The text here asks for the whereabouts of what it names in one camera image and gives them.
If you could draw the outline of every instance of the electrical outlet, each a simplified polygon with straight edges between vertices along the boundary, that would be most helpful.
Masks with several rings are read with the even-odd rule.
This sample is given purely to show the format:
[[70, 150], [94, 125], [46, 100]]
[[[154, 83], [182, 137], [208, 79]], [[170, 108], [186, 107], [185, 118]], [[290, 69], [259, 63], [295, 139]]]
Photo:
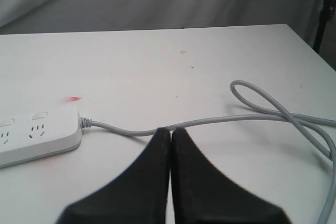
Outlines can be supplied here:
[[73, 150], [81, 137], [72, 104], [0, 120], [0, 168]]

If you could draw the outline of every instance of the red mark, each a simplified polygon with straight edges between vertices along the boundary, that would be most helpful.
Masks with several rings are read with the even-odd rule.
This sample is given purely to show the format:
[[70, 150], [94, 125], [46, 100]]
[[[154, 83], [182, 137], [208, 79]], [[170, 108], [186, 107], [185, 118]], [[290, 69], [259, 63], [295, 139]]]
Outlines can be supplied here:
[[82, 99], [81, 97], [68, 97], [65, 98], [65, 102], [76, 102], [79, 101], [80, 99]]

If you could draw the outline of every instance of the table surface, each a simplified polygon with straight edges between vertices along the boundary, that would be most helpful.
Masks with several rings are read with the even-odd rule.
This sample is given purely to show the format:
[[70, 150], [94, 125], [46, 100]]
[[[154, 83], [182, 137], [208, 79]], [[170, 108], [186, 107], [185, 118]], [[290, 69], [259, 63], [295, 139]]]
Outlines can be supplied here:
[[[291, 112], [336, 116], [336, 72], [287, 25], [1, 35], [0, 49], [2, 118], [69, 97], [81, 97], [81, 116], [130, 130], [252, 113], [230, 92], [236, 79], [258, 85]], [[325, 130], [336, 139], [335, 129]], [[233, 181], [281, 206], [294, 224], [316, 223], [331, 162], [292, 125], [231, 122], [188, 132]], [[116, 178], [149, 139], [86, 129], [72, 152], [0, 169], [1, 223], [55, 222], [66, 205]], [[174, 223], [171, 194], [166, 223]]]

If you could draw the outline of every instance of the gray cable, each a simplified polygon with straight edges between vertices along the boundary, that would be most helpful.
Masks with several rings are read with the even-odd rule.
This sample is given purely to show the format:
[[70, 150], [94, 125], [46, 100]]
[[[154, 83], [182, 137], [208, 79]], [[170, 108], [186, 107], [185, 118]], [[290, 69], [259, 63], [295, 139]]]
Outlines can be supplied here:
[[[260, 106], [257, 106], [245, 98], [243, 98], [238, 91], [236, 90], [235, 86], [240, 85], [252, 89], [253, 91], [257, 92], [263, 98], [265, 98], [269, 103], [271, 103], [278, 111], [266, 109]], [[232, 122], [232, 121], [247, 121], [247, 120], [266, 120], [266, 121], [279, 121], [279, 122], [290, 122], [293, 126], [301, 132], [302, 135], [313, 145], [315, 146], [325, 157], [332, 161], [332, 179], [331, 179], [331, 186], [329, 189], [329, 193], [325, 204], [323, 206], [322, 212], [320, 214], [319, 220], [317, 224], [327, 224], [331, 210], [333, 208], [335, 198], [336, 198], [336, 146], [331, 139], [331, 137], [320, 127], [315, 124], [321, 125], [328, 125], [332, 127], [336, 127], [335, 120], [328, 120], [323, 118], [316, 118], [314, 116], [307, 116], [301, 114], [294, 114], [287, 111], [278, 101], [276, 101], [273, 97], [267, 94], [264, 90], [260, 89], [259, 87], [247, 82], [247, 81], [233, 81], [230, 84], [230, 89], [233, 95], [243, 104], [247, 105], [251, 109], [255, 110], [256, 112], [260, 112], [263, 114], [248, 114], [248, 115], [233, 115], [233, 116], [220, 116], [217, 118], [206, 118], [206, 119], [198, 119], [178, 124], [172, 124], [166, 126], [165, 128], [173, 131], [178, 127], [186, 128], [191, 126], [203, 125], [203, 124], [210, 124], [210, 123], [222, 123], [222, 122]], [[117, 128], [115, 126], [92, 121], [91, 119], [82, 118], [81, 120], [81, 127], [91, 127], [96, 126], [113, 133], [117, 133], [124, 136], [150, 136], [155, 133], [156, 130], [149, 130], [149, 131], [128, 131], [124, 129]], [[326, 142], [329, 147], [327, 150], [319, 141], [316, 140], [314, 136], [312, 136], [306, 129], [310, 128], [311, 130], [318, 133]]]

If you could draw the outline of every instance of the white power strip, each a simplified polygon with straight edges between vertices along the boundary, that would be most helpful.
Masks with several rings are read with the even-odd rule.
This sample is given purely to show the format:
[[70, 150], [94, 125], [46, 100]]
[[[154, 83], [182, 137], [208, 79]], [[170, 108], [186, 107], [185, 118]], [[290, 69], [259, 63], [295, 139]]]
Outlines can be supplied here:
[[81, 138], [72, 104], [0, 120], [0, 168], [71, 151]]

